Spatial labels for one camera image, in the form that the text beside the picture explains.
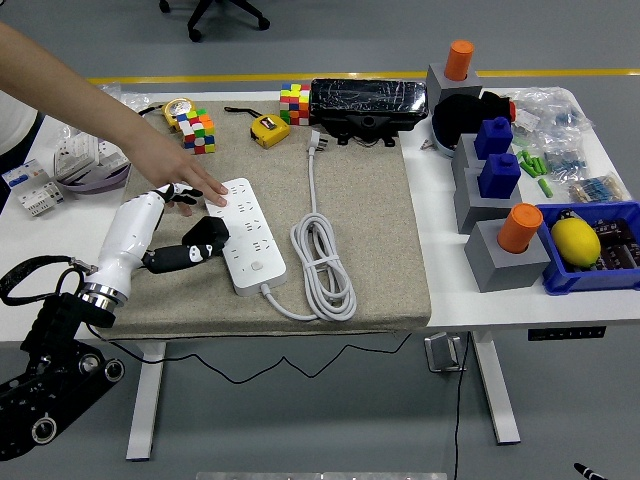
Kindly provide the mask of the person's right hand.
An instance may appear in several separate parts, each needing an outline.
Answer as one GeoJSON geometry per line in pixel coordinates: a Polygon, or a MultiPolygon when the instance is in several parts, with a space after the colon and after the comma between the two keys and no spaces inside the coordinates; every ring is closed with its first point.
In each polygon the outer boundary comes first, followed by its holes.
{"type": "Polygon", "coordinates": [[[199,190],[213,204],[226,205],[224,195],[227,189],[222,183],[212,177],[193,155],[146,122],[140,131],[131,131],[126,139],[119,140],[118,145],[155,187],[183,183],[199,190]]]}

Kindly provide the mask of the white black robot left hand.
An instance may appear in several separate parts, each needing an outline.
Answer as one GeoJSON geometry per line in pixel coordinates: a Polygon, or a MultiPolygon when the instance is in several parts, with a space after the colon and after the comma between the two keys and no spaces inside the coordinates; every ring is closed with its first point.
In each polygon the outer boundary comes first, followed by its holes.
{"type": "Polygon", "coordinates": [[[130,296],[131,275],[139,268],[154,274],[168,273],[219,255],[229,239],[229,231],[222,219],[210,216],[202,218],[185,234],[181,244],[149,249],[165,204],[181,201],[194,205],[201,196],[200,191],[188,185],[172,183],[122,204],[105,237],[97,271],[86,278],[86,290],[108,294],[122,302],[130,296]]]}

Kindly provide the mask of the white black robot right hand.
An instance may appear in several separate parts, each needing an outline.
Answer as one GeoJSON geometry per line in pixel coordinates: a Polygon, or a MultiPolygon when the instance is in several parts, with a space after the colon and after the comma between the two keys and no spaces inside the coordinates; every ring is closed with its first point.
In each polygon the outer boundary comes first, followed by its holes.
{"type": "Polygon", "coordinates": [[[573,464],[573,467],[586,480],[608,480],[606,476],[596,472],[592,468],[582,463],[575,462],[573,464]]]}

